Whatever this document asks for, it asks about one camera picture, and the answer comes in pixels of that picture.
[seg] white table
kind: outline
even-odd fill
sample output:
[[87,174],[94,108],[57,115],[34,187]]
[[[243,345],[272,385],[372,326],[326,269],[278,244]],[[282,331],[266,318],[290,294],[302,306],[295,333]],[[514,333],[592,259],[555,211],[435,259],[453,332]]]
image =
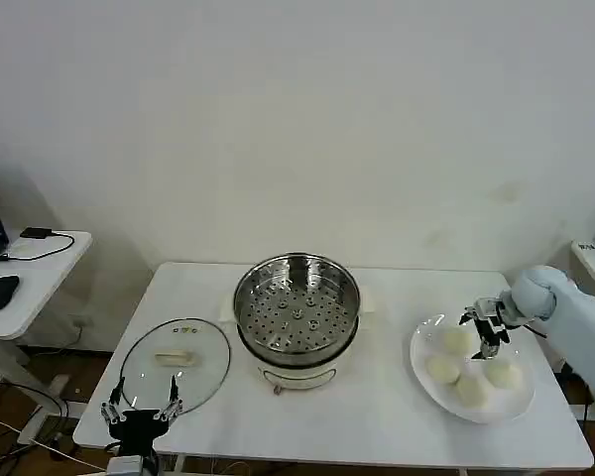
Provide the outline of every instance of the white table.
[[[247,266],[165,263],[159,267],[74,433],[84,446],[111,442],[99,409],[117,384],[132,344],[164,321],[217,320]],[[475,298],[507,287],[498,273],[351,270],[371,291],[376,312],[364,319],[348,365],[335,379],[306,392],[273,394],[238,339],[232,366],[216,395],[181,416],[155,441],[160,453],[266,458],[361,465],[452,468],[582,469],[593,456],[534,337],[512,334],[531,358],[535,399],[508,422],[479,425],[440,408],[413,374],[409,339],[437,313],[460,312]],[[164,403],[168,395],[164,389]]]
[[[13,298],[0,310],[0,339],[14,339],[26,332],[92,242],[90,233],[80,231],[62,233],[72,236],[75,240],[74,244],[65,251],[36,261],[0,262],[0,277],[11,275],[20,277],[20,285],[13,294]],[[49,237],[44,240],[18,238],[10,245],[7,254],[23,258],[39,256],[66,244],[68,239],[65,237]],[[21,364],[25,364],[27,360],[24,353],[15,345],[0,342],[0,381],[7,380],[58,396],[67,383],[68,376],[57,376],[47,387],[22,367]],[[26,390],[23,392],[42,407],[27,423],[18,438],[19,442],[27,443],[31,437],[35,437],[47,417],[58,414],[58,408],[39,394]],[[68,412],[71,417],[79,417],[83,407],[83,404],[69,402],[67,407],[64,406],[63,411]]]

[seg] cooker handle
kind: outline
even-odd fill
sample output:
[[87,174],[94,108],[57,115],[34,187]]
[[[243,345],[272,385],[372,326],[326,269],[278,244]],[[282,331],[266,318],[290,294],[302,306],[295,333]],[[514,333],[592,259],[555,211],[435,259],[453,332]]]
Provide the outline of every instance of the cooker handle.
[[359,287],[359,297],[361,298],[359,313],[361,315],[375,313],[375,300],[373,299],[373,294],[368,286]]
[[237,324],[236,316],[234,315],[233,308],[233,295],[227,295],[222,302],[220,307],[220,314],[218,315],[218,322],[227,322]]

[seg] steamed bun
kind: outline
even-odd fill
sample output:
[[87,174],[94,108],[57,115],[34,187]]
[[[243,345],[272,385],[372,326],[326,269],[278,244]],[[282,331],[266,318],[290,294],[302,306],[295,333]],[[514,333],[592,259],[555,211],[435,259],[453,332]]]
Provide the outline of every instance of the steamed bun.
[[486,362],[484,371],[487,380],[499,389],[515,389],[523,381],[523,372],[520,367],[507,360],[495,359]]
[[466,356],[472,353],[473,336],[462,327],[445,329],[442,334],[445,350],[450,354]]
[[432,355],[425,362],[429,376],[439,384],[453,384],[460,376],[460,369],[444,355]]
[[456,382],[456,393],[465,407],[480,408],[487,403],[487,391],[478,377],[461,376]]

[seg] robotic arm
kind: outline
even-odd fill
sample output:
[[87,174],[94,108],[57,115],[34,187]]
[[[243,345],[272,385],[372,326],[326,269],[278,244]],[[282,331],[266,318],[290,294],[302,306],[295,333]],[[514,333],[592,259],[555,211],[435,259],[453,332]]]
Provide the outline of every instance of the robotic arm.
[[101,415],[108,425],[110,436],[117,440],[118,456],[111,458],[106,475],[157,476],[161,474],[159,456],[153,442],[168,429],[182,411],[179,387],[174,376],[170,386],[170,400],[162,410],[117,410],[123,392],[124,377],[112,390],[108,402],[101,404]]
[[522,271],[511,290],[467,307],[461,323],[474,320],[481,349],[473,358],[496,356],[508,330],[541,322],[550,346],[595,394],[595,297],[586,295],[561,271],[539,266]]

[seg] glass lid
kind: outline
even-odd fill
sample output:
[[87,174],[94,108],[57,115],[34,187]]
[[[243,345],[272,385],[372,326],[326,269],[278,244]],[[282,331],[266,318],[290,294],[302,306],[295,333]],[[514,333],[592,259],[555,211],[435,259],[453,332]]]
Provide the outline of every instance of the glass lid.
[[230,360],[229,341],[218,326],[203,319],[171,320],[130,349],[121,367],[123,398],[136,410],[162,409],[174,376],[182,412],[190,412],[220,388]]

